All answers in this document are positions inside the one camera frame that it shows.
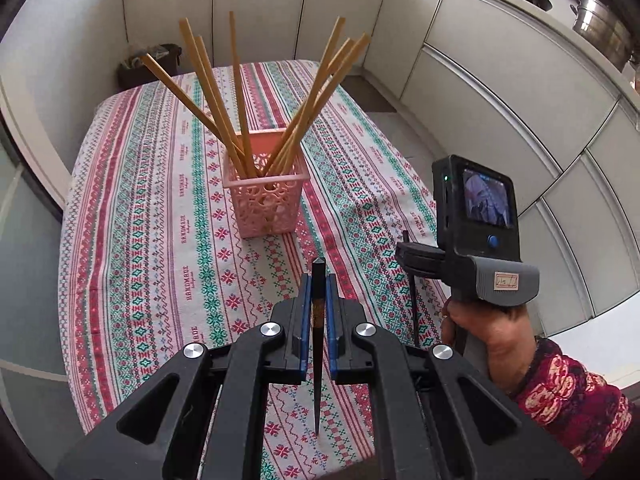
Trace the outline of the person's right hand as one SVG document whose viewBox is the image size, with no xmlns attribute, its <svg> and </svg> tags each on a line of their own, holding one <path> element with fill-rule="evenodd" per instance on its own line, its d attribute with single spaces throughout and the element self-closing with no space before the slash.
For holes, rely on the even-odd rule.
<svg viewBox="0 0 640 480">
<path fill-rule="evenodd" d="M 457 328 L 481 341 L 491 380 L 511 394 L 527 374 L 537 349 L 526 305 L 503 312 L 489 304 L 449 298 L 442 313 L 442 341 L 453 344 Z"/>
</svg>

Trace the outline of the red floral sleeve forearm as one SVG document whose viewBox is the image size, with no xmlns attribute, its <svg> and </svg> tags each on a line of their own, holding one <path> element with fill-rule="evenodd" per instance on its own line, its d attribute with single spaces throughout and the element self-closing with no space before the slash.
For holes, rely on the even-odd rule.
<svg viewBox="0 0 640 480">
<path fill-rule="evenodd" d="M 552 340 L 537 340 L 510 398 L 573 455 L 585 477 L 620 479 L 639 465 L 638 405 Z"/>
</svg>

